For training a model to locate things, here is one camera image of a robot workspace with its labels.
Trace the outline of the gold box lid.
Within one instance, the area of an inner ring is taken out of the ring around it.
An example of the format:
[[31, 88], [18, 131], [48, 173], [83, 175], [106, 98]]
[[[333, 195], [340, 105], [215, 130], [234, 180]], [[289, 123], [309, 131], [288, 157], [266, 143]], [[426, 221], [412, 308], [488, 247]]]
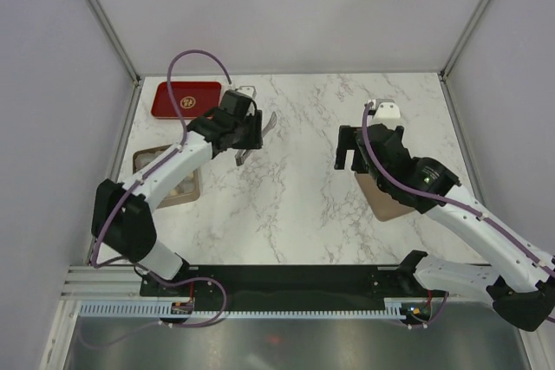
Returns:
[[369, 174], [355, 172], [354, 178], [377, 220], [387, 222], [415, 211], [414, 208], [395, 201], [390, 195], [381, 191]]

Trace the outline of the metal tongs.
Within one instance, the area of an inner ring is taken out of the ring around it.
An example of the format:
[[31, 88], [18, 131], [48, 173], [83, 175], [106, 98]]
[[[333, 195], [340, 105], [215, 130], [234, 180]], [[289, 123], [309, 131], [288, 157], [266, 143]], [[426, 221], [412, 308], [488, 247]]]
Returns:
[[249, 156], [263, 146], [263, 139], [277, 125], [278, 117], [272, 112], [269, 120], [263, 127], [263, 112], [256, 110], [255, 114], [248, 117], [247, 129], [242, 139], [234, 145], [236, 166], [242, 166]]

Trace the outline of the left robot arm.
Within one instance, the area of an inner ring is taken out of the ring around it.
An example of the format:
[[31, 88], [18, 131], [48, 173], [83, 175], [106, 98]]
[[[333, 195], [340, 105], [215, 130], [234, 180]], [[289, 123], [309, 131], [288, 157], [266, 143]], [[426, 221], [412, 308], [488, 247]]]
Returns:
[[101, 266], [98, 253], [104, 243], [121, 259], [157, 275], [169, 295], [185, 293], [190, 283], [187, 261], [159, 240], [153, 213], [171, 190], [220, 153], [260, 149], [262, 118], [251, 96], [228, 90], [218, 106], [186, 123], [182, 139], [150, 164], [120, 183], [100, 183], [91, 226], [91, 263]]

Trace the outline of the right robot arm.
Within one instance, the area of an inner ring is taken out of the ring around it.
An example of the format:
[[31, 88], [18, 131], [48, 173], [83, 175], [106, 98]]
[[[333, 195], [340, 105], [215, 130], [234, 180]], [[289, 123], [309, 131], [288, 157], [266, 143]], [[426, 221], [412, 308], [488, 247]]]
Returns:
[[397, 288], [462, 295], [491, 307], [514, 327], [532, 332], [554, 320], [554, 257], [502, 224], [441, 162], [413, 157], [402, 144], [404, 128], [383, 124], [340, 126], [335, 169], [348, 152], [351, 169], [366, 177], [376, 196], [443, 225], [486, 260], [485, 266], [454, 263], [413, 250], [400, 264]]

